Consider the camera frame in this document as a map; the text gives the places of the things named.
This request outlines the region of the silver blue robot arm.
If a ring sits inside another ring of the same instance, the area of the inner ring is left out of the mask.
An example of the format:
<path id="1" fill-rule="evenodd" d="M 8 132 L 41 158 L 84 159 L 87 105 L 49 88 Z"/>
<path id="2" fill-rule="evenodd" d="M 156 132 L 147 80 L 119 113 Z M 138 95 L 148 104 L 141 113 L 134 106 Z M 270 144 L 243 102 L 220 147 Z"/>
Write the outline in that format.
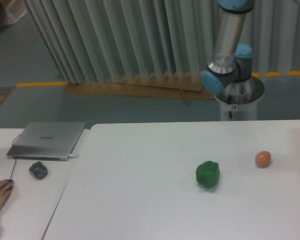
<path id="1" fill-rule="evenodd" d="M 203 86 L 218 94 L 253 72 L 300 72 L 300 0 L 220 0 L 220 22 Z"/>

